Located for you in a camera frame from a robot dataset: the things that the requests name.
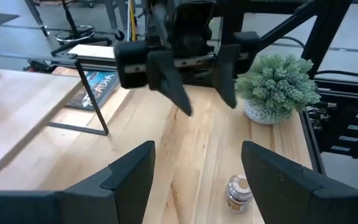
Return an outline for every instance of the wooden tabletop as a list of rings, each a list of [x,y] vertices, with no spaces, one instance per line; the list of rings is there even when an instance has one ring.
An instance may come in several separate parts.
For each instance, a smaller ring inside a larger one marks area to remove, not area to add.
[[[80,88],[76,77],[0,69],[0,170]]]
[[[67,147],[29,146],[0,172],[0,189],[65,189],[154,140],[154,182],[144,223],[263,223],[255,202],[246,214],[232,213],[225,186],[230,176],[244,173],[244,140],[311,168],[299,116],[261,125],[244,114],[241,100],[232,110],[212,88],[187,86],[186,92],[192,117],[160,93],[132,90],[108,124],[109,136],[82,133]],[[66,138],[55,137],[53,142]]]

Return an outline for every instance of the book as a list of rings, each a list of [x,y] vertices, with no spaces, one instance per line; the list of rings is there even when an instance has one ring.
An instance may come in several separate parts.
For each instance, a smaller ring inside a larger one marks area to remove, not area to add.
[[[86,79],[99,107],[103,106],[119,83],[117,71],[88,72]],[[88,96],[85,87],[78,91],[66,106],[84,110],[94,110],[91,98]]]

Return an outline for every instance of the jar lid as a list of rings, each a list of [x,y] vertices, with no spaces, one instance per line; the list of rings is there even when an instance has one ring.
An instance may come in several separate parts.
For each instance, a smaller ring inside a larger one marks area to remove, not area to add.
[[[252,192],[244,174],[232,176],[227,185],[227,191],[233,198],[241,202],[246,202],[252,198]]]

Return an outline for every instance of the white pot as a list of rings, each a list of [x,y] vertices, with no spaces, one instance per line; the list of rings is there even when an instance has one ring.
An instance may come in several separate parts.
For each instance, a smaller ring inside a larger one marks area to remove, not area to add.
[[[244,101],[244,112],[246,115],[253,121],[260,124],[277,124],[282,121],[282,119],[262,119],[260,115],[260,111],[258,108],[250,105],[248,100]]]

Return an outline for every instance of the potted plant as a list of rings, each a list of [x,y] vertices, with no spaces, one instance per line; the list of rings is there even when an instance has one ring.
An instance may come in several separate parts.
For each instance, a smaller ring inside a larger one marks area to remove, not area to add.
[[[307,72],[313,63],[294,55],[261,56],[239,75],[234,88],[245,99],[247,116],[261,124],[275,124],[319,102],[317,85]]]

